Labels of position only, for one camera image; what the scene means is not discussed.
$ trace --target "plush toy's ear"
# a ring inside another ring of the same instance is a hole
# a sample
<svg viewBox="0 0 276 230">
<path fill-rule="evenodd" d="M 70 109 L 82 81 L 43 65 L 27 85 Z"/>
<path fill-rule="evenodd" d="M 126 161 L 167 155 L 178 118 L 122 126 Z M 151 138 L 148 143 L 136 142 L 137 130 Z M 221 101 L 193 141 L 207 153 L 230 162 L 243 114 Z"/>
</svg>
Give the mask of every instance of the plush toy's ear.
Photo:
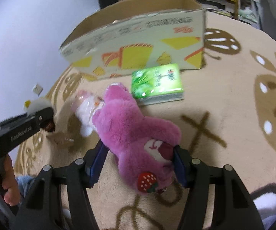
<svg viewBox="0 0 276 230">
<path fill-rule="evenodd" d="M 98 131 L 102 131 L 104 133 L 107 133 L 110 131 L 110 127 L 111 127 L 111 113 L 108 111 L 103 111 L 103 110 L 99 110 L 100 113 L 97 114 L 97 112 L 95 112 L 95 122 L 93 120 L 93 123 L 95 123 L 95 127 L 97 128 Z"/>
</svg>

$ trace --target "electrical outlet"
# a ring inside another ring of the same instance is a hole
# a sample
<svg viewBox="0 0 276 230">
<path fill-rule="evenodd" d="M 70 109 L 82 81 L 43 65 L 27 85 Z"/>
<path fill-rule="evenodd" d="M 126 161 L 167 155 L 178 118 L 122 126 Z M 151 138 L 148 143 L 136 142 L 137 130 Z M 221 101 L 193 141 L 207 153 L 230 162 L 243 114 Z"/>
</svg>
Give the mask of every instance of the electrical outlet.
<svg viewBox="0 0 276 230">
<path fill-rule="evenodd" d="M 32 89 L 33 93 L 37 94 L 38 96 L 43 91 L 43 87 L 40 86 L 38 83 L 35 85 L 35 87 Z"/>
</svg>

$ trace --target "brown cross pattern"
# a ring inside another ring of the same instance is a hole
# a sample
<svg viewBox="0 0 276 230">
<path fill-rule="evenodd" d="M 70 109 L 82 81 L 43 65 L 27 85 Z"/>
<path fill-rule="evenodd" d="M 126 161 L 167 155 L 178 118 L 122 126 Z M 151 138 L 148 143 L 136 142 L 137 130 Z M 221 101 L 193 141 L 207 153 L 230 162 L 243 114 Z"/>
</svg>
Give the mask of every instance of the brown cross pattern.
<svg viewBox="0 0 276 230">
<path fill-rule="evenodd" d="M 206 111 L 204 113 L 203 118 L 202 118 L 202 120 L 201 120 L 200 123 L 197 123 L 195 120 L 193 120 L 192 118 L 190 118 L 190 117 L 188 117 L 186 115 L 182 115 L 181 118 L 186 123 L 189 123 L 194 128 L 197 128 L 197 132 L 194 135 L 194 138 L 192 139 L 192 141 L 191 141 L 191 143 L 189 145 L 190 154 L 192 154 L 196 150 L 198 142 L 199 142 L 202 134 L 204 134 L 205 136 L 207 136 L 211 140 L 217 142 L 222 147 L 226 148 L 227 144 L 226 144 L 226 142 L 223 139 L 221 139 L 218 135 L 211 133 L 208 129 L 205 128 L 205 125 L 206 125 L 207 120 L 209 118 L 209 112 L 208 111 Z"/>
</svg>

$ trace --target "red strawberry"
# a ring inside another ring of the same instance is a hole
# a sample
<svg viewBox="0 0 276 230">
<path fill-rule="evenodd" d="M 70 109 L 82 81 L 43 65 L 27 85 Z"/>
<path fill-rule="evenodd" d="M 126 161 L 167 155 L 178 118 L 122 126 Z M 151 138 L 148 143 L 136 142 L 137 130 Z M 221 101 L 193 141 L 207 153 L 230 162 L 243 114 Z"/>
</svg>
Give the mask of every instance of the red strawberry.
<svg viewBox="0 0 276 230">
<path fill-rule="evenodd" d="M 143 172 L 138 177 L 137 182 L 138 190 L 143 193 L 155 192 L 155 188 L 158 187 L 157 177 L 151 172 Z"/>
</svg>

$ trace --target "cardboard box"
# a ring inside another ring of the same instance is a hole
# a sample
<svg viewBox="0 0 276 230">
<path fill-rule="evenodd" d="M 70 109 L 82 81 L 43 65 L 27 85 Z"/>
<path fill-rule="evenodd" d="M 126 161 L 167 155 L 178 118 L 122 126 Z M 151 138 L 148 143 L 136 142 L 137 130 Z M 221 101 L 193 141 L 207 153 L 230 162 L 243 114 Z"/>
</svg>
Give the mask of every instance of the cardboard box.
<svg viewBox="0 0 276 230">
<path fill-rule="evenodd" d="M 123 0 L 84 19 L 60 52 L 91 81 L 168 63 L 199 69 L 204 32 L 195 0 Z"/>
</svg>

